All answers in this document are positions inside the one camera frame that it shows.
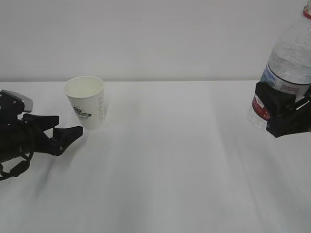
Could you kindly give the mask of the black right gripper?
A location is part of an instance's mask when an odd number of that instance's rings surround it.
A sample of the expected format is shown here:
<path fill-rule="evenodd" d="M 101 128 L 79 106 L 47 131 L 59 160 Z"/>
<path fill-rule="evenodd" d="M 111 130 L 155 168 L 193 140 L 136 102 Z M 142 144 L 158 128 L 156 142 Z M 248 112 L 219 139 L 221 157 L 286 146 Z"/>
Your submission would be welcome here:
<path fill-rule="evenodd" d="M 254 111 L 269 119 L 266 130 L 275 138 L 311 131 L 311 91 L 296 100 L 295 94 L 273 89 L 268 83 L 256 83 Z"/>

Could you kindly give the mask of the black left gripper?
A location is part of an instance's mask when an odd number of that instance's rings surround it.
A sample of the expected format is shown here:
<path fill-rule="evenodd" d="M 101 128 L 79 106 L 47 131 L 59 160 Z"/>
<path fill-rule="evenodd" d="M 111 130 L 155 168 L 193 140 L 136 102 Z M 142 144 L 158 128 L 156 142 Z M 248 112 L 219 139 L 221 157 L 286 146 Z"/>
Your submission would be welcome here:
<path fill-rule="evenodd" d="M 24 114 L 23 120 L 0 126 L 0 179 L 18 177 L 31 164 L 34 153 L 46 153 L 54 156 L 64 150 L 83 135 L 83 127 L 55 128 L 59 116 L 37 116 Z M 44 133 L 53 129 L 52 137 Z M 3 163 L 15 158 L 22 160 L 10 171 L 3 170 Z"/>

